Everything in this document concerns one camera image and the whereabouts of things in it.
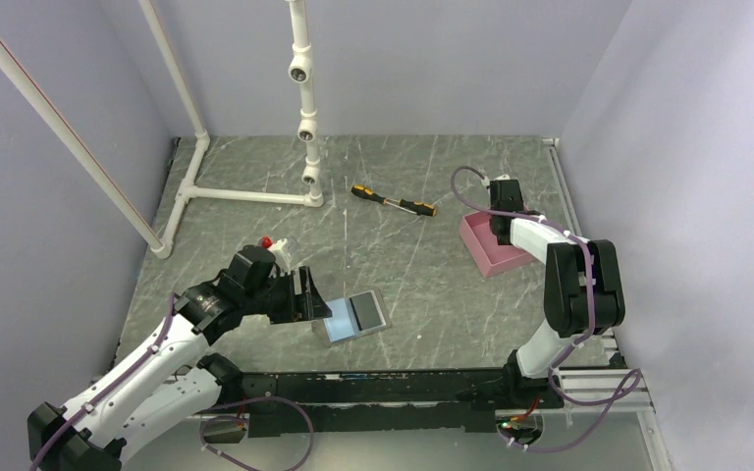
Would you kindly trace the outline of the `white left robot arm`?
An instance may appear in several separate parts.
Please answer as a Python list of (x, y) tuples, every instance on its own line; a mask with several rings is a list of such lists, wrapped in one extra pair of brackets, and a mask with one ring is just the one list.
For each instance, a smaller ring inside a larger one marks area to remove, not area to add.
[(247, 392), (241, 369), (209, 350), (253, 315), (276, 325), (324, 320), (332, 310), (308, 267), (285, 272), (269, 249), (245, 246), (213, 279), (171, 294), (158, 327), (105, 376), (30, 413), (31, 469), (119, 470), (195, 412), (277, 401)]

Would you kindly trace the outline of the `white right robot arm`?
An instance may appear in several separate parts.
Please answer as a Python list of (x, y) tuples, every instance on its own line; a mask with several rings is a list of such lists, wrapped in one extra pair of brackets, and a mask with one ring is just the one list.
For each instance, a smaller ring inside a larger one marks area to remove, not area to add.
[(515, 179), (493, 180), (488, 190), (497, 243), (519, 248), (545, 266), (545, 320), (514, 352), (518, 370), (501, 383), (506, 402), (524, 407), (540, 392), (537, 378), (558, 367), (577, 345), (624, 320), (618, 254), (609, 240), (576, 235), (528, 210)]

